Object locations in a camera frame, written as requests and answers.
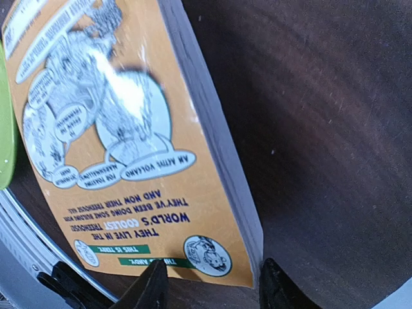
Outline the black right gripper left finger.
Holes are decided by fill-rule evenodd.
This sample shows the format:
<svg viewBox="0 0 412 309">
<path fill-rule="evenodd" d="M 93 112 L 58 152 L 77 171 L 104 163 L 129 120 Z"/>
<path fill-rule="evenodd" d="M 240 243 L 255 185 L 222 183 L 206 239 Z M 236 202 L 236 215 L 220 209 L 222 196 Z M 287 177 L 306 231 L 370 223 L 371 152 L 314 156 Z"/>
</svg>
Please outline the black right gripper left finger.
<svg viewBox="0 0 412 309">
<path fill-rule="evenodd" d="M 143 271 L 110 309 L 167 308 L 169 278 L 167 266 L 162 259 L 156 259 Z"/>
</svg>

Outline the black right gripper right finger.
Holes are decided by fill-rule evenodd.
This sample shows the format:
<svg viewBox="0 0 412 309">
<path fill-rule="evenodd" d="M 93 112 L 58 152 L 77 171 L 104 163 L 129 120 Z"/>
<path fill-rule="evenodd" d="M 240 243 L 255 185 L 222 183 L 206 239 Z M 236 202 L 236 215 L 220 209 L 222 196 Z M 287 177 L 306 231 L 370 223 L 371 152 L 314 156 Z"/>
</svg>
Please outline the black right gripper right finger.
<svg viewBox="0 0 412 309">
<path fill-rule="evenodd" d="M 267 258 L 259 277 L 260 309 L 320 309 L 287 276 L 281 267 Z"/>
</svg>

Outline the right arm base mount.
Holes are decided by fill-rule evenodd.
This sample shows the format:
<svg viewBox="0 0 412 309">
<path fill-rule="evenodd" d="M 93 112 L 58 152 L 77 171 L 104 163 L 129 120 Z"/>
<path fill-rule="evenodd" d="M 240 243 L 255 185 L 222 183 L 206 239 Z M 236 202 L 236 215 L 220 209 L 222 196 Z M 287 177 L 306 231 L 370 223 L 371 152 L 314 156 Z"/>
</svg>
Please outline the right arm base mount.
<svg viewBox="0 0 412 309">
<path fill-rule="evenodd" d="M 107 309 L 114 302 L 83 279 L 69 265 L 57 262 L 51 275 L 39 272 L 37 280 L 46 288 L 61 296 L 71 308 Z"/>
</svg>

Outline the orange cartoon booklet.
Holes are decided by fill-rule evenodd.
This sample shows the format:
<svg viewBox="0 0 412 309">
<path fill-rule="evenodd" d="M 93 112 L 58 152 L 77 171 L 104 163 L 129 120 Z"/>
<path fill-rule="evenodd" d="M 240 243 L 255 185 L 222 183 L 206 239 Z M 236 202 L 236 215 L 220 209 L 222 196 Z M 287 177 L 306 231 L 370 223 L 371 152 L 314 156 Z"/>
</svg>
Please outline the orange cartoon booklet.
<svg viewBox="0 0 412 309">
<path fill-rule="evenodd" d="M 89 270 L 254 287 L 263 230 L 180 1 L 15 1 L 14 111 L 44 197 Z"/>
</svg>

